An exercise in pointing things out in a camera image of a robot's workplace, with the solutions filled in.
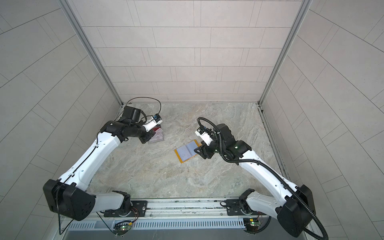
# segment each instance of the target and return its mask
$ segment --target tile wall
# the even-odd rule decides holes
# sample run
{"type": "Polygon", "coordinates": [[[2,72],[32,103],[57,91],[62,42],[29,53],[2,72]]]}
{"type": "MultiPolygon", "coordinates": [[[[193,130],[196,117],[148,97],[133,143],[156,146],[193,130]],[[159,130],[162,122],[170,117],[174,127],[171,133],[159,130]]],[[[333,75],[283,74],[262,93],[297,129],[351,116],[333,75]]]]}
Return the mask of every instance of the tile wall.
{"type": "Polygon", "coordinates": [[[119,105],[55,0],[0,1],[0,238],[42,239],[43,195],[119,105]]]}
{"type": "Polygon", "coordinates": [[[384,239],[384,1],[314,0],[262,107],[330,239],[384,239]]]}
{"type": "Polygon", "coordinates": [[[301,5],[68,2],[122,100],[163,102],[258,101],[301,5]]]}

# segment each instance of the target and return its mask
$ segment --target stone surface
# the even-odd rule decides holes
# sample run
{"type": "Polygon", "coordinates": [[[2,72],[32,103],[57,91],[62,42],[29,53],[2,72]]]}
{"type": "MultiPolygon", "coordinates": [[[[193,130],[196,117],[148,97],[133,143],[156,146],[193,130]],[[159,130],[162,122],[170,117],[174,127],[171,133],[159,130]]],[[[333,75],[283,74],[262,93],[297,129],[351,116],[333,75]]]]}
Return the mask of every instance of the stone surface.
{"type": "MultiPolygon", "coordinates": [[[[147,115],[158,104],[133,104],[147,115]]],[[[195,156],[180,163],[174,149],[196,139],[197,118],[225,123],[236,140],[248,143],[272,168],[280,172],[255,103],[162,104],[164,141],[141,144],[138,138],[120,144],[93,177],[88,192],[127,192],[131,198],[238,197],[248,188],[270,195],[250,173],[226,163],[218,154],[195,156]]]]}

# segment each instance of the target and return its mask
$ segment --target side wall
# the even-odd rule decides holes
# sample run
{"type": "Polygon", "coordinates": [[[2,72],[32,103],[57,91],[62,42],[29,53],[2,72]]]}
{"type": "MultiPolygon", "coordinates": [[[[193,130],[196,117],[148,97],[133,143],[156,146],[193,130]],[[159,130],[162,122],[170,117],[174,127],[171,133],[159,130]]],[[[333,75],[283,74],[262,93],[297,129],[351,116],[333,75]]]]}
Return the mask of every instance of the side wall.
{"type": "Polygon", "coordinates": [[[258,101],[301,4],[68,2],[124,102],[258,101]]]}
{"type": "Polygon", "coordinates": [[[384,236],[384,2],[314,0],[262,104],[330,237],[384,236]]]}
{"type": "Polygon", "coordinates": [[[118,108],[55,0],[0,1],[0,238],[43,237],[43,184],[118,108]]]}

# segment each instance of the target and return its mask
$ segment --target gray tile wall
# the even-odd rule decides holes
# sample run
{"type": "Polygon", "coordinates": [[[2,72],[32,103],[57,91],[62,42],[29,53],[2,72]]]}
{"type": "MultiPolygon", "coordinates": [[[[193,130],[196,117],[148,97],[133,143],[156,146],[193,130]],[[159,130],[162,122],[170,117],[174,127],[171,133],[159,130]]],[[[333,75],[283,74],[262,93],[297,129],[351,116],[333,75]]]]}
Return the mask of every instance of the gray tile wall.
{"type": "Polygon", "coordinates": [[[263,104],[335,239],[384,237],[383,15],[383,1],[314,0],[263,104]]]}
{"type": "Polygon", "coordinates": [[[123,101],[254,102],[301,1],[69,3],[123,101]]]}
{"type": "Polygon", "coordinates": [[[0,1],[0,235],[42,239],[43,185],[68,170],[119,105],[55,0],[0,1]]]}

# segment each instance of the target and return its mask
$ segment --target black mounting plate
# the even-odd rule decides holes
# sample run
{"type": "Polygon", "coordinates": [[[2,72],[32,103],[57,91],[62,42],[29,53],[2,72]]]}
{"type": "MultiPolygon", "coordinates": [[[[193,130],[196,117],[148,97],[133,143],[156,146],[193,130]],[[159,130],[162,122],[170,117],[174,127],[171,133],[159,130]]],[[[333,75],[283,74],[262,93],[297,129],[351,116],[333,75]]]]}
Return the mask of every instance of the black mounting plate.
{"type": "MultiPolygon", "coordinates": [[[[239,205],[240,200],[239,199],[227,199],[226,202],[233,204],[233,205],[239,205]]],[[[231,206],[230,208],[227,208],[227,214],[228,214],[228,216],[248,216],[248,215],[258,215],[259,212],[252,212],[251,214],[244,214],[240,208],[231,206]]]]}
{"type": "MultiPolygon", "coordinates": [[[[139,211],[139,217],[144,217],[147,210],[147,201],[131,201],[132,206],[139,211]]],[[[110,212],[104,213],[104,217],[121,217],[118,214],[113,214],[110,212]]],[[[135,213],[130,211],[130,213],[125,217],[135,217],[135,213]]]]}

